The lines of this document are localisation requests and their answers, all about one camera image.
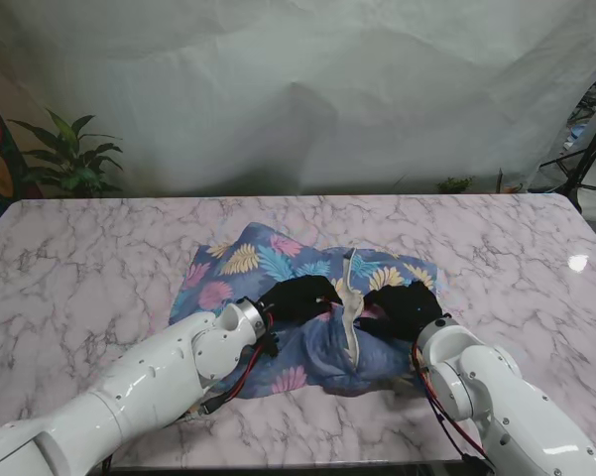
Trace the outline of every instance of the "cloth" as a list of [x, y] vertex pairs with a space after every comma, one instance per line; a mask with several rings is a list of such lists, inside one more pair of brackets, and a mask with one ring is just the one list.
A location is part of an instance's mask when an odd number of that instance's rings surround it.
[[[344, 255], [350, 254], [352, 258], [344, 260]], [[279, 355], [260, 358], [238, 397], [265, 397], [305, 385], [353, 395], [381, 388], [393, 379], [412, 379], [409, 343], [381, 340], [352, 325], [360, 315], [375, 316], [370, 309], [363, 309], [363, 295], [385, 285], [409, 285], [412, 281], [422, 281], [434, 290], [436, 272], [432, 263], [385, 251], [341, 247], [319, 251], [251, 223], [233, 244], [198, 248], [175, 300], [170, 324], [201, 310], [218, 314], [244, 296], [256, 300], [277, 282], [304, 275], [326, 276], [344, 306], [334, 305], [331, 312], [300, 326], [276, 324], [273, 330]], [[229, 389], [248, 360], [247, 355], [240, 359], [236, 370], [214, 390]]]

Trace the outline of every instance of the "red cable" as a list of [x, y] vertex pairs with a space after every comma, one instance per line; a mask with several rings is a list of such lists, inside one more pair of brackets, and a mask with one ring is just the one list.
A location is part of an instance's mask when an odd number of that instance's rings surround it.
[[[274, 325], [274, 317], [270, 312], [267, 312], [267, 316], [269, 317], [269, 326], [267, 327], [267, 329], [271, 329], [271, 327]], [[238, 393], [242, 390], [243, 386], [245, 385], [245, 381], [247, 380], [247, 376], [251, 372], [251, 369], [253, 368], [254, 364], [258, 361], [261, 351], [262, 351], [262, 342], [258, 345], [258, 347], [256, 347], [254, 354], [251, 356], [251, 359], [249, 360], [247, 369], [245, 369], [245, 372], [242, 374], [242, 376], [240, 376], [240, 379], [238, 379], [236, 388], [231, 393], [229, 398], [225, 401], [225, 403], [227, 403], [230, 400], [232, 400], [233, 398], [235, 398], [238, 395]]]
[[418, 359], [417, 359], [417, 343], [416, 342], [413, 344], [412, 352], [413, 352], [413, 360], [415, 363], [415, 367], [418, 371], [418, 375], [421, 378], [422, 384], [429, 391], [434, 404], [438, 407], [438, 409], [440, 410], [442, 415], [445, 417], [445, 419], [447, 419], [447, 421], [449, 421], [449, 423], [454, 427], [454, 429], [458, 432], [458, 434], [460, 434], [465, 441], [467, 441], [476, 451], [478, 451], [478, 453], [481, 456], [488, 459], [487, 454], [485, 453], [485, 450], [483, 448], [481, 448], [480, 445], [476, 441], [474, 441], [472, 439], [472, 437], [469, 434], [467, 434], [467, 432], [456, 421], [454, 421], [450, 415], [447, 414], [447, 412], [445, 411], [443, 406], [440, 404], [440, 401], [438, 400], [438, 398], [436, 397], [436, 393], [434, 392], [434, 388], [432, 387], [431, 383], [428, 382], [427, 379], [425, 378], [425, 374], [420, 370], [420, 365], [419, 365]]

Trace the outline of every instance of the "yellow leaf pattern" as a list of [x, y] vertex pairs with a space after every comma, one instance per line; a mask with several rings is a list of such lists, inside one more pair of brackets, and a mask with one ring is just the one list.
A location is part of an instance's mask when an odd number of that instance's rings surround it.
[[413, 265], [408, 264], [404, 264], [404, 266], [415, 276], [417, 281], [421, 281], [429, 290], [434, 287], [432, 276], [429, 275], [427, 270], [422, 270], [421, 268], [416, 268]]
[[250, 245], [245, 244], [236, 250], [236, 252], [225, 263], [225, 266], [220, 270], [221, 275], [233, 275], [235, 273], [247, 273], [249, 270], [258, 268], [258, 255], [256, 249]]
[[395, 258], [396, 260], [399, 259], [399, 257], [401, 256], [399, 253], [395, 253], [394, 251], [390, 251], [388, 248], [386, 248], [385, 246], [379, 246], [377, 248], [375, 248], [377, 251], [381, 251], [382, 253], [388, 253], [390, 256], [392, 256], [393, 258]]
[[207, 250], [207, 253], [209, 253], [214, 258], [221, 258], [230, 246], [231, 245], [229, 243], [222, 243], [220, 245], [212, 246]]
[[340, 278], [339, 280], [336, 280], [333, 278], [332, 280], [330, 280], [330, 282], [333, 284], [333, 287], [335, 288], [337, 293], [341, 293], [341, 287], [344, 284], [344, 279]]
[[380, 290], [383, 286], [398, 286], [400, 285], [404, 279], [399, 274], [399, 271], [394, 266], [392, 268], [388, 268], [387, 266], [381, 270], [377, 270], [373, 273], [372, 278], [370, 279], [370, 290], [376, 291]]

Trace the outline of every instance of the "leaf print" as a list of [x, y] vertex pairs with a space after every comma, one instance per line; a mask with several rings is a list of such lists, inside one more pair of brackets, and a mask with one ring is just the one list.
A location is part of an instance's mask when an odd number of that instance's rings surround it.
[[395, 258], [396, 260], [398, 260], [401, 255], [399, 253], [395, 253], [394, 251], [390, 251], [388, 248], [386, 248], [385, 246], [380, 246], [376, 248], [377, 251], [381, 251], [382, 253], [387, 253], [390, 256], [392, 256], [393, 258]]
[[394, 266], [392, 268], [388, 268], [387, 266], [381, 270], [377, 270], [373, 273], [372, 278], [370, 279], [370, 290], [376, 291], [380, 290], [383, 286], [390, 285], [390, 286], [398, 286], [400, 285], [404, 279], [399, 274], [399, 271]]
[[274, 394], [301, 389], [306, 385], [306, 373], [302, 365], [291, 367], [282, 371], [282, 375], [276, 377], [276, 383], [271, 386]]
[[274, 280], [281, 282], [290, 280], [296, 275], [291, 267], [289, 258], [267, 246], [258, 246], [260, 253], [260, 267]]
[[417, 268], [413, 265], [404, 264], [406, 269], [410, 271], [413, 276], [415, 277], [416, 281], [421, 281], [426, 288], [431, 290], [434, 287], [434, 281], [432, 280], [432, 276], [427, 270], [422, 270], [421, 268]]
[[332, 279], [330, 280], [330, 283], [335, 287], [335, 290], [337, 291], [337, 293], [341, 293], [341, 287], [344, 286], [344, 279], [340, 278], [338, 280], [336, 279]]
[[231, 287], [222, 281], [207, 283], [198, 295], [198, 305], [205, 310], [213, 310], [221, 306], [233, 296]]
[[273, 234], [271, 235], [271, 247], [277, 253], [284, 253], [287, 256], [294, 258], [301, 250], [301, 244], [297, 241], [291, 240], [284, 236]]
[[222, 258], [222, 255], [224, 255], [230, 247], [231, 245], [229, 243], [222, 243], [220, 245], [210, 247], [207, 250], [207, 253], [214, 258]]
[[353, 259], [350, 262], [351, 271], [357, 273], [357, 275], [362, 278], [368, 278], [377, 271], [378, 268], [379, 263], [365, 262], [364, 259], [356, 253], [353, 255]]
[[188, 290], [189, 288], [196, 286], [198, 283], [200, 283], [200, 280], [202, 280], [203, 276], [205, 276], [205, 273], [207, 273], [208, 269], [209, 263], [203, 263], [202, 265], [189, 265], [189, 269], [185, 274], [182, 288], [184, 290]]
[[318, 261], [317, 263], [306, 263], [298, 268], [296, 271], [296, 275], [298, 276], [306, 276], [306, 275], [320, 275], [320, 276], [328, 276], [328, 272], [330, 271], [330, 262], [329, 261]]
[[234, 275], [236, 273], [247, 273], [249, 270], [258, 268], [258, 255], [253, 245], [246, 243], [231, 255], [229, 261], [220, 270], [221, 275]]

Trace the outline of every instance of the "potted plant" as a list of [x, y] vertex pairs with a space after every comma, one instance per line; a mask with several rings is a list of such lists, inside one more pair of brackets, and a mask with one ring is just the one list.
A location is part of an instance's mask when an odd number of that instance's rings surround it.
[[23, 181], [37, 182], [43, 185], [53, 185], [61, 189], [67, 196], [75, 198], [101, 197], [106, 191], [120, 190], [104, 180], [104, 171], [101, 165], [104, 162], [123, 169], [117, 162], [107, 156], [112, 151], [121, 152], [121, 149], [111, 142], [100, 144], [94, 149], [82, 150], [81, 140], [84, 137], [107, 137], [117, 139], [105, 134], [81, 134], [81, 129], [95, 116], [83, 116], [68, 125], [56, 113], [49, 110], [51, 119], [58, 127], [59, 132], [54, 134], [41, 127], [32, 126], [23, 121], [11, 122], [24, 127], [32, 132], [40, 142], [49, 149], [36, 149], [23, 152], [40, 161], [49, 163], [46, 167], [30, 167]]

